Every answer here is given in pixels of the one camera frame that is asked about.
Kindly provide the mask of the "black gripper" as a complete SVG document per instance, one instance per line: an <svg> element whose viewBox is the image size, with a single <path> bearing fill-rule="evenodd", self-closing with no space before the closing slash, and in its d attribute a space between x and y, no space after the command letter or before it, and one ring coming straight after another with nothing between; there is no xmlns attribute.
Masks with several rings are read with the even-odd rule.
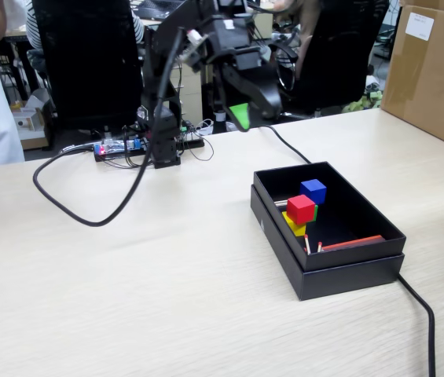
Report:
<svg viewBox="0 0 444 377"><path fill-rule="evenodd" d="M250 128L248 101L264 119L275 119L282 111L275 75L267 70L249 70L261 67L262 57L260 48L253 46L248 36L248 18L249 15L214 15L205 20L205 64L227 63L238 70L231 66L220 68L220 97L224 110L241 132Z"/></svg>

